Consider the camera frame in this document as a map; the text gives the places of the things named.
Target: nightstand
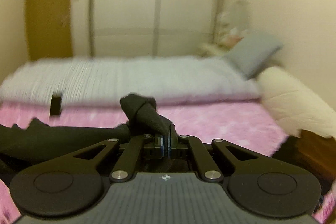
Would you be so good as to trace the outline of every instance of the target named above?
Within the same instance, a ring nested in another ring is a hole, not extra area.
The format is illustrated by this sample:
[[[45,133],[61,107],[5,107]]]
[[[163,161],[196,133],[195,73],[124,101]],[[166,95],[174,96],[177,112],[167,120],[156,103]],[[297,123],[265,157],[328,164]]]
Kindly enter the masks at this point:
[[[207,56],[223,56],[229,49],[224,47],[219,47],[216,44],[202,43],[198,47],[199,55],[202,57]]]

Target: door panel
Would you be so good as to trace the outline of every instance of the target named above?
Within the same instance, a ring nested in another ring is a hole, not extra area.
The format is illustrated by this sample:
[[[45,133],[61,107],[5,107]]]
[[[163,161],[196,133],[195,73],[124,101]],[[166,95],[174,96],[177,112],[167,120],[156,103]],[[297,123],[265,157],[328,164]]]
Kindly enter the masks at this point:
[[[72,57],[70,0],[26,0],[26,34],[31,60]]]

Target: beige wall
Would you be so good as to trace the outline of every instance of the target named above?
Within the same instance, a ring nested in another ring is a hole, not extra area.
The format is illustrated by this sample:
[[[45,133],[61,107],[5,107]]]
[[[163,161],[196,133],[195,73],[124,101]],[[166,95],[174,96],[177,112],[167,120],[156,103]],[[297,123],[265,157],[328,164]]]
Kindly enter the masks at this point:
[[[25,0],[0,0],[0,82],[27,61]]]
[[[276,59],[336,110],[336,0],[247,1],[252,27],[285,43]]]

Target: gray ribbed panel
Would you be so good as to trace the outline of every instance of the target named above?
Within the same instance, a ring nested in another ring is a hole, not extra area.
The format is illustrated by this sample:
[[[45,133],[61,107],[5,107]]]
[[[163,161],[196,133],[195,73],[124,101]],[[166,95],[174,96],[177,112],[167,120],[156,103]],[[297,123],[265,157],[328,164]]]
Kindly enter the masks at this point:
[[[138,173],[127,183],[111,186],[92,210],[77,217],[46,221],[23,217],[17,224],[316,224],[311,216],[270,220],[236,206],[218,184],[194,173]]]

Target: pink bedsheet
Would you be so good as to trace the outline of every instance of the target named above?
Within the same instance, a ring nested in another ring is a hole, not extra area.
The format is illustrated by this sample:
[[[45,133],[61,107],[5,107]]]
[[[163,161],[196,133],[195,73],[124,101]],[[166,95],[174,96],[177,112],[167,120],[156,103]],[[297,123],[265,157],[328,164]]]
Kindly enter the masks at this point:
[[[263,106],[256,102],[165,106],[157,111],[174,123],[180,135],[197,136],[204,143],[221,138],[267,156],[272,155],[287,137]],[[0,124],[7,127],[17,124],[27,128],[34,117],[50,126],[73,127],[114,128],[127,121],[121,109],[67,108],[60,117],[49,118],[49,109],[45,107],[3,103],[0,108]],[[0,193],[6,191],[8,188],[1,183]],[[4,198],[1,197],[0,209],[4,212],[11,210],[10,223],[20,214],[10,196]],[[326,218],[325,212],[331,210],[330,206],[316,215],[321,223]]]

